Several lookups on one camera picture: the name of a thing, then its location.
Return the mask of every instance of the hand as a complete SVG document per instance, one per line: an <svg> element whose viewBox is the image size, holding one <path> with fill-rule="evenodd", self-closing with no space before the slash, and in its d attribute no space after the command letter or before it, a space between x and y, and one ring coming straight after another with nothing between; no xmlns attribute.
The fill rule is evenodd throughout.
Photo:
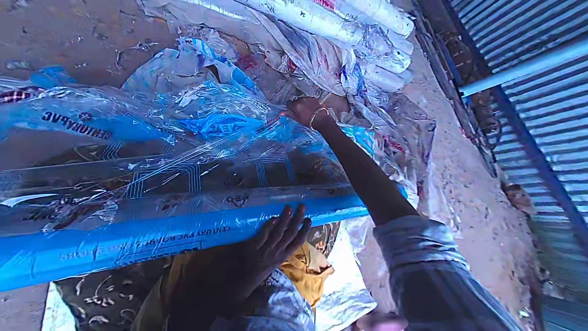
<svg viewBox="0 0 588 331"><path fill-rule="evenodd" d="M320 107L324 107L317 98L302 97L294 101L288 101L286 103L288 111L281 112L280 115L288 116L296 122L310 127L310 118L312 114ZM314 121L312 121L312 127L318 129L323 123L333 121L331 116L326 111L319 111Z"/></svg>
<svg viewBox="0 0 588 331"><path fill-rule="evenodd" d="M241 266L245 268L242 278L231 289L234 303L247 299L253 290L277 269L305 241L310 232L311 220L304 218L306 207L299 204L294 216L292 208L286 206L279 217L272 217L261 228L259 234L244 244Z"/></svg>

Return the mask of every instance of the white pvc pipe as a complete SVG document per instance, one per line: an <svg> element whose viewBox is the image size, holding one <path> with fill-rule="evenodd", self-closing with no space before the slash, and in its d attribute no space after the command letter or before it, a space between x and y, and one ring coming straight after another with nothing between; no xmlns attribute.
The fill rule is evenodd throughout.
<svg viewBox="0 0 588 331"><path fill-rule="evenodd" d="M415 24L400 8L386 0L345 0L345 2L363 12L368 17L406 38L415 28Z"/></svg>

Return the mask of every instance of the gold bangle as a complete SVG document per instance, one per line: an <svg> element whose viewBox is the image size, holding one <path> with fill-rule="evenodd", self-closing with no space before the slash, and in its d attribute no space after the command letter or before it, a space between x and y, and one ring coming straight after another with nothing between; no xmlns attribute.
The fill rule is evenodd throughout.
<svg viewBox="0 0 588 331"><path fill-rule="evenodd" d="M319 107L315 110L315 112L312 113L312 116L310 116L310 122L308 122L308 127L312 130L312 131L316 131L315 128L312 127L312 121L315 120L316 115L319 113L319 111L321 110L325 110L327 112L327 115L329 115L329 110L325 107Z"/></svg>

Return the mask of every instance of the plastic debris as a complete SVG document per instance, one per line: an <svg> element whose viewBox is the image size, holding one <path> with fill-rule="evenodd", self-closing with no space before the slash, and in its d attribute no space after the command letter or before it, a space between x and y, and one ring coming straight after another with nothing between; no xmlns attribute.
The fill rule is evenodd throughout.
<svg viewBox="0 0 588 331"><path fill-rule="evenodd" d="M6 62L6 69L10 70L32 70L31 64L24 60L12 60Z"/></svg>
<svg viewBox="0 0 588 331"><path fill-rule="evenodd" d="M129 51L131 49L137 49L137 50L140 50L140 51L143 51L143 52L149 52L151 50L151 47L157 46L157 45L159 45L158 42L153 42L151 39L146 39L145 42L138 42L133 47L129 47L129 48L125 48L125 49L123 49L121 51L117 51L116 52L116 59L114 61L114 64L116 65L117 69L123 70L123 67L121 65L121 61L122 61L123 54L126 51Z"/></svg>

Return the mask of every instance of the blue pvc pipe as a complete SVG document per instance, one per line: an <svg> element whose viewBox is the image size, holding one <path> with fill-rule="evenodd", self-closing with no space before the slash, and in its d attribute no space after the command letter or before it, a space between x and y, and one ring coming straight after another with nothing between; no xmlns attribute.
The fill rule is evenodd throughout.
<svg viewBox="0 0 588 331"><path fill-rule="evenodd" d="M516 78L543 71L546 68L552 68L553 64L563 64L585 55L588 55L588 38L577 41L574 44L548 54L541 55L531 61L515 65L513 68L500 71L499 73L484 78L483 80L473 82L461 87L459 91L463 93L462 97L467 97L468 95L484 91Z"/></svg>

